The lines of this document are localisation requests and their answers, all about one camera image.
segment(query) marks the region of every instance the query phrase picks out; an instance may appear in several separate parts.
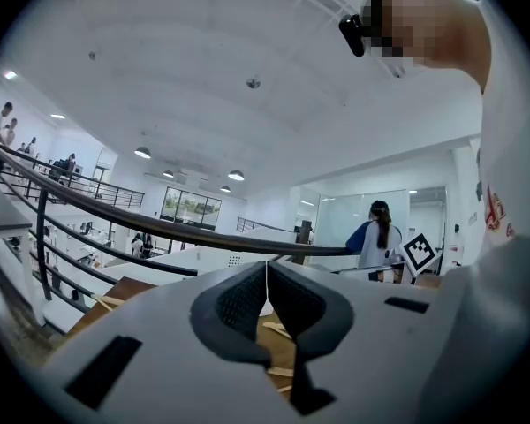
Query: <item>black camera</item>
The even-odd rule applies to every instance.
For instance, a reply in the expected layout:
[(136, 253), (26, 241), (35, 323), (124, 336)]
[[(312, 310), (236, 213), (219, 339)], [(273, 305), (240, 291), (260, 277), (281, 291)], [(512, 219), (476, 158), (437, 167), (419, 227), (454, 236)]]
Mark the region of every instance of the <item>black camera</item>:
[(342, 32), (345, 40), (347, 41), (350, 49), (352, 49), (353, 55), (356, 57), (363, 57), (365, 54), (365, 46), (363, 45), (362, 25), (359, 14), (346, 14), (342, 17), (339, 22), (339, 31)]

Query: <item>blue jacket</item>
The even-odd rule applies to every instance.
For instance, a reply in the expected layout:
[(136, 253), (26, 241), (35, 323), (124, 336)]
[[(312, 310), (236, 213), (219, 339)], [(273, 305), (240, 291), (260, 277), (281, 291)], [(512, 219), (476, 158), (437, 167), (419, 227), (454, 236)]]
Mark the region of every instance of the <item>blue jacket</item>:
[[(367, 233), (367, 227), (371, 224), (371, 221), (364, 222), (345, 242), (347, 250), (353, 254), (361, 254), (363, 245), (365, 244), (365, 234)], [(402, 237), (400, 229), (397, 228), (398, 234)]]

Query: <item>black railing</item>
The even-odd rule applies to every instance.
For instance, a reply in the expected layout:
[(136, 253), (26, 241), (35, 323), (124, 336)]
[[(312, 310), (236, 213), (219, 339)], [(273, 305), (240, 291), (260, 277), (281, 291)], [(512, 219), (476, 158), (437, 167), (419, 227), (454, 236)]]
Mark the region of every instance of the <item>black railing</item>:
[[(31, 168), (34, 172), (50, 178), (77, 193), (84, 194), (89, 198), (94, 198), (97, 201), (110, 204), (111, 206), (119, 206), (122, 208), (141, 207), (144, 196), (142, 192), (107, 184), (94, 178), (88, 178), (79, 173), (68, 171), (62, 167), (36, 160), (19, 151), (13, 151), (6, 147), (1, 148), (4, 152), (12, 155), (18, 162), (23, 163), (27, 168)], [(1, 173), (4, 175), (3, 181), (17, 188), (26, 198), (39, 199), (41, 188), (31, 178), (20, 176), (8, 163), (4, 165)], [(4, 194), (13, 195), (13, 193), (7, 191)], [(64, 204), (63, 200), (55, 200), (52, 197), (49, 200)]]
[[(84, 288), (80, 284), (73, 282), (71, 279), (62, 275), (56, 268), (50, 266), (46, 262), (45, 248), (57, 255), (64, 261), (70, 263), (73, 267), (100, 279), (108, 284), (115, 284), (116, 280), (111, 276), (104, 275), (98, 270), (91, 269), (90, 267), (78, 262), (71, 256), (63, 253), (61, 250), (52, 246), (50, 243), (43, 239), (43, 227), (44, 222), (47, 221), (52, 225), (56, 226), (60, 231), (66, 233), (68, 236), (74, 237), (75, 239), (92, 246), (93, 248), (100, 250), (106, 254), (112, 255), (124, 261), (128, 261), (134, 264), (148, 267), (151, 269), (160, 270), (167, 273), (180, 274), (184, 276), (196, 276), (197, 271), (192, 269), (184, 269), (176, 266), (167, 264), (161, 264), (159, 262), (153, 262), (149, 259), (141, 259), (138, 257), (131, 256), (130, 254), (120, 252), (113, 249), (108, 245), (101, 244), (96, 240), (88, 238), (86, 235), (80, 234), (70, 227), (58, 222), (56, 219), (48, 216), (46, 213), (47, 202), (63, 202), (71, 204), (76, 208), (84, 210), (89, 214), (98, 216), (104, 220), (112, 223), (119, 224), (121, 226), (134, 229), (139, 232), (146, 232), (151, 235), (163, 237), (166, 239), (173, 239), (187, 243), (193, 243), (195, 245), (210, 246), (214, 248), (222, 248), (230, 251), (249, 252), (249, 253), (262, 253), (262, 254), (276, 254), (279, 256), (286, 255), (315, 255), (315, 256), (339, 256), (347, 255), (345, 248), (339, 247), (328, 247), (328, 246), (310, 246), (301, 245), (294, 243), (276, 242), (270, 240), (260, 240), (255, 238), (245, 238), (241, 236), (228, 236), (223, 234), (217, 234), (213, 231), (206, 231), (203, 229), (194, 228), (181, 223), (169, 223), (162, 220), (155, 220), (147, 216), (134, 214), (128, 212), (122, 208), (116, 207), (117, 200), (108, 204), (105, 200), (97, 199), (95, 196), (90, 196), (89, 193), (80, 193), (73, 187), (63, 185), (55, 178), (51, 178), (49, 174), (38, 173), (34, 170), (34, 165), (21, 163), (14, 159), (11, 155), (14, 154), (20, 158), (22, 155), (19, 153), (13, 153), (10, 149), (0, 147), (0, 169), (5, 165), (9, 166), (14, 172), (10, 173), (10, 176), (20, 177), (22, 180), (33, 184), (34, 186), (26, 186), (25, 188), (19, 188), (15, 184), (11, 184), (10, 181), (5, 180), (6, 173), (4, 168), (0, 171), (0, 183), (4, 184), (10, 191), (7, 194), (15, 195), (25, 205), (32, 209), (37, 215), (36, 232), (31, 231), (37, 240), (37, 253), (30, 253), (37, 261), (39, 265), (39, 272), (34, 272), (34, 277), (42, 283), (43, 293), (47, 300), (51, 300), (51, 293), (57, 295), (60, 299), (76, 307), (80, 311), (86, 312), (87, 308), (79, 302), (65, 297), (65, 295), (55, 287), (51, 287), (48, 281), (48, 272), (57, 279), (69, 284), (74, 290), (87, 295), (92, 296), (93, 293), (88, 289)], [(33, 189), (39, 191), (37, 195), (24, 195), (24, 191), (27, 189)], [(32, 198), (37, 198), (37, 207), (30, 201)], [(268, 227), (271, 229), (278, 229), (272, 226), (261, 224), (262, 227)]]
[(257, 223), (257, 222), (254, 222), (253, 220), (247, 220), (246, 218), (243, 218), (241, 216), (238, 217), (238, 226), (236, 228), (238, 232), (246, 232), (246, 231), (254, 230), (255, 228), (269, 228), (270, 230), (290, 232), (282, 228), (276, 228), (275, 226), (270, 226), (265, 223)]

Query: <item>dark ponytail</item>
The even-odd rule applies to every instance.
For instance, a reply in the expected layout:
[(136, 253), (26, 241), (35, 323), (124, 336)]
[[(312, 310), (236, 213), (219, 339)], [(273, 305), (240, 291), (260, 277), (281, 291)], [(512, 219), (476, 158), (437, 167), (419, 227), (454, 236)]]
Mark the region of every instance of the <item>dark ponytail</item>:
[(371, 213), (377, 217), (379, 224), (379, 237), (377, 238), (377, 248), (386, 250), (389, 245), (390, 213), (389, 205), (385, 201), (375, 201), (371, 205)]

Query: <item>woman with ponytail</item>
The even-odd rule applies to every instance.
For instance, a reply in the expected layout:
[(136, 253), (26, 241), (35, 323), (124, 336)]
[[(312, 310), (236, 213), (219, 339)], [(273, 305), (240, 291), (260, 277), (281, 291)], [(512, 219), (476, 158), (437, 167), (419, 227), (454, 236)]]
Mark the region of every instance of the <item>woman with ponytail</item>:
[(369, 210), (369, 220), (363, 223), (345, 243), (350, 254), (360, 254), (358, 268), (383, 265), (385, 253), (398, 248), (400, 231), (390, 224), (389, 205), (375, 201)]

